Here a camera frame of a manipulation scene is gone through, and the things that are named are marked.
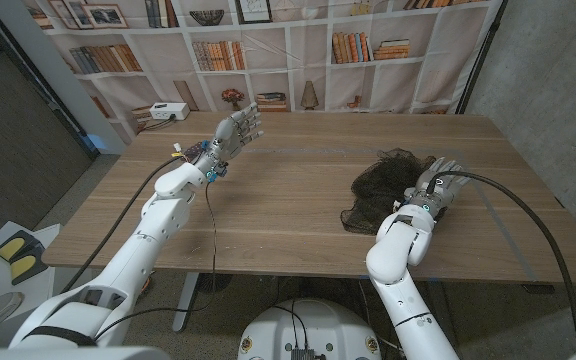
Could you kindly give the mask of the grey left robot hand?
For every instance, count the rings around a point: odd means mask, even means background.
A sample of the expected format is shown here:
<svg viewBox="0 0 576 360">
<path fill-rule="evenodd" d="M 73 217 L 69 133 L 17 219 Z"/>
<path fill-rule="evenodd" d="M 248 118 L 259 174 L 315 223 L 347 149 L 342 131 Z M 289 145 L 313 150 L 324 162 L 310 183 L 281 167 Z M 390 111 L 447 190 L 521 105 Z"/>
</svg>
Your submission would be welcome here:
<svg viewBox="0 0 576 360">
<path fill-rule="evenodd" d="M 257 131 L 261 125 L 258 104 L 248 107 L 224 118 L 217 126 L 213 138 L 194 161 L 194 165 L 207 177 L 221 176 L 227 172 L 228 162 L 234 159 L 242 149 L 261 137 L 264 132 Z"/>
</svg>

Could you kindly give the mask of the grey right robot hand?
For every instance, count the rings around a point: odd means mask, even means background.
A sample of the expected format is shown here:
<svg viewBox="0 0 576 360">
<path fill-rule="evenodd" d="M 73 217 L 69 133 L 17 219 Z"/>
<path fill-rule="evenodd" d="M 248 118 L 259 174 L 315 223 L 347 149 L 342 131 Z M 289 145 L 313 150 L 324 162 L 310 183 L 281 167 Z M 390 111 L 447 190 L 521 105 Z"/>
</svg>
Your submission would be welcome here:
<svg viewBox="0 0 576 360">
<path fill-rule="evenodd" d="M 404 191 L 404 199 L 436 218 L 442 209 L 453 203 L 462 187 L 469 182 L 464 176 L 443 175 L 443 172 L 461 170 L 462 166 L 455 160 L 437 159 L 420 175 L 414 187 Z"/>
</svg>

